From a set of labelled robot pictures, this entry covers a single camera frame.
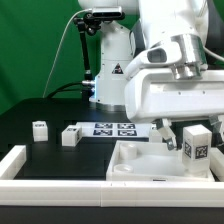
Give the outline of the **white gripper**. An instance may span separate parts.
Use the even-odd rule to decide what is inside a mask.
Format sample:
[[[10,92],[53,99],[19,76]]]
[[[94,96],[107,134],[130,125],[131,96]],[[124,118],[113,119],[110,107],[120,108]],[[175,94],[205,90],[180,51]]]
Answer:
[[[125,87],[125,107],[134,123],[156,120],[157,131],[169,150],[177,149],[170,120],[209,116],[213,144],[224,145],[222,70],[205,71],[201,79],[175,80],[169,69],[143,69]]]

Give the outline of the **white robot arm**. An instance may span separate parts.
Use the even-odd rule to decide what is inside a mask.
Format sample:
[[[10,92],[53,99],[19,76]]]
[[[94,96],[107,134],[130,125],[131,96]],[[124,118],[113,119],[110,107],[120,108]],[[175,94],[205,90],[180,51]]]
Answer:
[[[92,101],[157,125],[169,149],[171,122],[208,120],[224,143],[224,69],[214,65],[224,21],[214,0],[78,0],[89,33],[102,31]]]

